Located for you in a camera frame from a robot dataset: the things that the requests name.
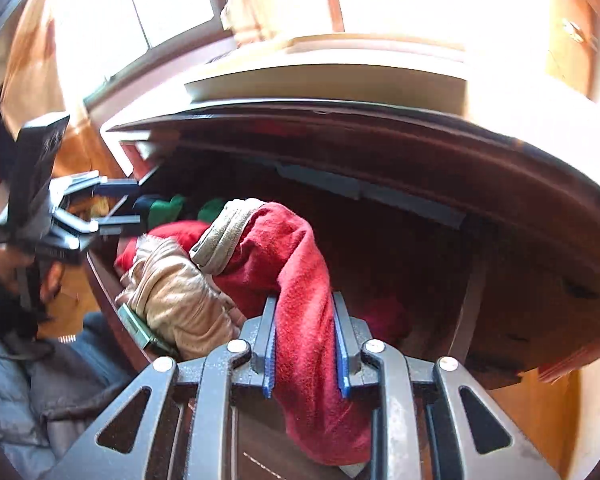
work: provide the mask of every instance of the person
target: person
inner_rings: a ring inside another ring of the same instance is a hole
[[[0,245],[0,478],[42,478],[136,375],[99,312],[75,342],[37,340],[35,314],[20,305],[16,270],[33,256]],[[63,266],[45,268],[43,303],[60,290]]]

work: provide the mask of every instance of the red towel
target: red towel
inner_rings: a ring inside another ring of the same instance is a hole
[[[175,236],[189,251],[204,230],[200,224],[175,222],[150,234]],[[116,264],[127,270],[135,250],[129,244]],[[267,296],[278,294],[274,396],[288,435],[317,462],[368,460],[370,411],[342,399],[338,389],[329,273],[308,222],[280,204],[263,205],[214,281],[246,317],[259,316]],[[395,298],[369,307],[374,336],[392,342],[398,325],[404,333],[404,309]]]
[[[188,253],[193,244],[200,240],[202,233],[206,231],[209,225],[200,220],[181,220],[171,224],[160,225],[149,231],[149,234],[158,238],[176,238],[178,243]],[[122,272],[127,272],[134,264],[134,256],[136,256],[135,238],[129,242],[122,254],[116,258],[114,265],[121,269]]]

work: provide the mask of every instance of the hand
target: hand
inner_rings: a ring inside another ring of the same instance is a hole
[[[11,294],[17,295],[18,279],[16,269],[29,267],[33,264],[34,257],[25,254],[16,247],[0,244],[0,283]],[[42,277],[40,286],[40,300],[47,303],[56,297],[60,291],[64,265],[55,262],[51,265],[46,276]]]

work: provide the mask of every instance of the window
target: window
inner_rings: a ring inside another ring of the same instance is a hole
[[[214,0],[54,0],[58,69],[71,94],[86,97],[171,38],[211,20]]]
[[[548,60],[556,64],[552,41],[569,51],[574,44],[562,33],[564,14],[555,19],[555,0],[336,1],[345,32],[457,47],[466,53],[472,70],[486,74],[543,74]],[[562,10],[574,6],[563,4]]]

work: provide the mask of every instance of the screw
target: screw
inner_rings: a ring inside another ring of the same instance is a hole
[[[173,359],[163,355],[154,361],[154,370],[156,372],[168,372],[173,367]]]
[[[384,350],[384,343],[379,339],[370,339],[365,343],[365,349],[367,352],[379,354],[382,350]]]
[[[234,354],[239,354],[247,349],[247,342],[242,339],[232,339],[226,344],[226,349]]]
[[[446,370],[447,372],[453,372],[454,370],[458,369],[458,361],[453,357],[441,357],[440,361],[438,361],[438,364],[440,365],[440,368]]]

